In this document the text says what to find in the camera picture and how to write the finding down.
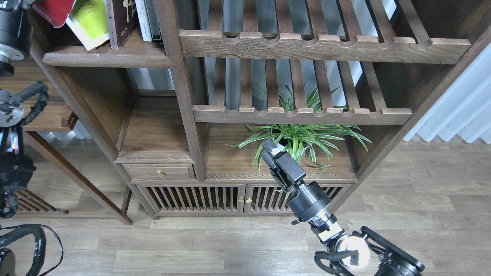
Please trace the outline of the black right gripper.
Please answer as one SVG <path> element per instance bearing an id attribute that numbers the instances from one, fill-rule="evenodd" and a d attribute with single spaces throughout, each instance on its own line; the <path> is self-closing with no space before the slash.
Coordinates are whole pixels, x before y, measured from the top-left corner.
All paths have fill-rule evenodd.
<path id="1" fill-rule="evenodd" d="M 318 183 L 305 184 L 305 171 L 288 152 L 278 149 L 272 139 L 266 139 L 261 146 L 260 157 L 269 166 L 272 177 L 292 196 L 287 205 L 297 219 L 291 224 L 330 224 L 332 215 L 328 207 L 331 200 Z"/>

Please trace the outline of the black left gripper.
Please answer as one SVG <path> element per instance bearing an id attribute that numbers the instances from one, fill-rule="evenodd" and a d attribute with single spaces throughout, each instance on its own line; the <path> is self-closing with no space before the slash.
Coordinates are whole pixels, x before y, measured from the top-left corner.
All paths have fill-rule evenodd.
<path id="1" fill-rule="evenodd" d="M 2 62 L 22 61 L 29 55 L 33 28 L 28 21 L 34 0 L 0 1 L 0 55 Z"/>

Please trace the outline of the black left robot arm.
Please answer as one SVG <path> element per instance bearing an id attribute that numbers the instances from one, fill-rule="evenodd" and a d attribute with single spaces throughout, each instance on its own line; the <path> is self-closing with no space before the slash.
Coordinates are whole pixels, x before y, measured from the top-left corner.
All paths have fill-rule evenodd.
<path id="1" fill-rule="evenodd" d="M 33 28 L 28 20 L 32 0 L 1 1 L 1 77 L 13 76 L 12 61 L 27 58 Z M 23 127 L 44 110 L 48 102 L 46 84 L 37 81 L 19 93 L 2 89 L 1 116 L 1 217 L 11 218 L 19 208 L 17 192 L 25 191 L 36 167 L 23 146 Z M 15 274 L 15 254 L 8 248 L 11 243 L 32 235 L 35 239 L 32 264 L 28 276 L 40 276 L 46 255 L 46 235 L 42 224 L 21 224 L 10 227 L 10 232 L 1 236 L 1 275 Z"/>

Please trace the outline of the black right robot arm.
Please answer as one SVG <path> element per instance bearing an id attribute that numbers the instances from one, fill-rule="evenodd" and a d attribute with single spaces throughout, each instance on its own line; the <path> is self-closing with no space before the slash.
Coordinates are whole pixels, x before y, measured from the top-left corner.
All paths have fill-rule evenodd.
<path id="1" fill-rule="evenodd" d="M 353 270 L 369 264 L 371 253 L 378 256 L 377 276 L 419 276 L 424 271 L 422 262 L 395 246 L 368 227 L 347 234 L 328 211 L 330 197 L 317 182 L 305 183 L 305 171 L 288 152 L 277 148 L 272 139 L 262 143 L 261 158 L 284 192 L 290 195 L 286 204 L 296 220 L 293 225 L 307 222 L 325 251 L 314 254 L 316 265 L 328 274 L 350 276 Z"/>

